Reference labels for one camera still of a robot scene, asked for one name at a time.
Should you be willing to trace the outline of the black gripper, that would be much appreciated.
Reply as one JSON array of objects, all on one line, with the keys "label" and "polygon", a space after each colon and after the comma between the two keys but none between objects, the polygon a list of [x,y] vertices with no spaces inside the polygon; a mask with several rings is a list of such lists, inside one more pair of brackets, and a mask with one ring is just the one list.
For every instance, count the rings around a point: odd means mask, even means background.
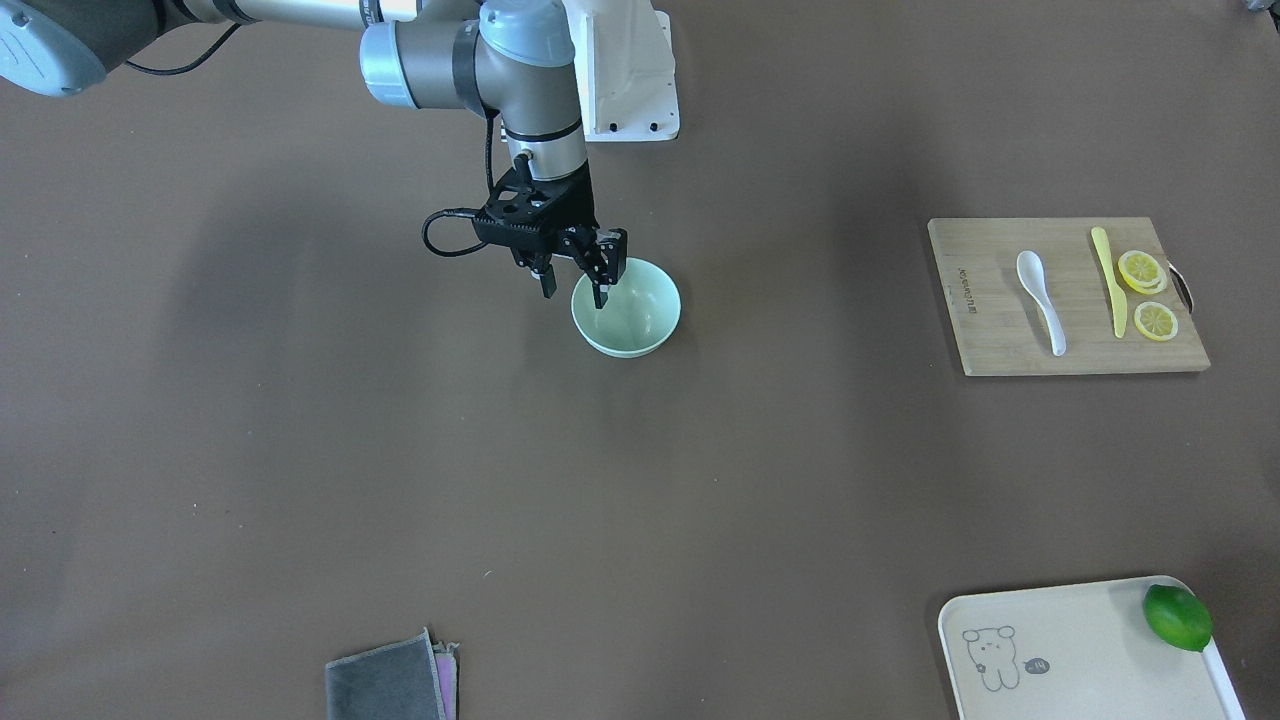
[{"label": "black gripper", "polygon": [[559,179],[536,179],[530,160],[516,160],[477,210],[472,228],[480,241],[512,249],[520,264],[536,268],[544,299],[558,287],[552,255],[573,259],[596,310],[626,272],[628,232],[599,228],[586,163]]}]

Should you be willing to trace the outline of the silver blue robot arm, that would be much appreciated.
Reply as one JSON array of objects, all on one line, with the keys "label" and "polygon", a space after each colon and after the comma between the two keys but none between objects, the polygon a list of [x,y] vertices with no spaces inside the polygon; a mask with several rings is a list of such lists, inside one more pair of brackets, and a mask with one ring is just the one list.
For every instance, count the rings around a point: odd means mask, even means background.
[{"label": "silver blue robot arm", "polygon": [[573,260],[605,306],[625,274],[627,234],[595,217],[561,1],[5,1],[3,76],[69,97],[183,26],[265,20],[358,29],[361,73],[379,102],[465,109],[488,129],[503,126],[511,165],[486,177],[485,202],[435,218],[468,220],[476,249],[508,249],[545,297],[557,290],[553,259]]}]

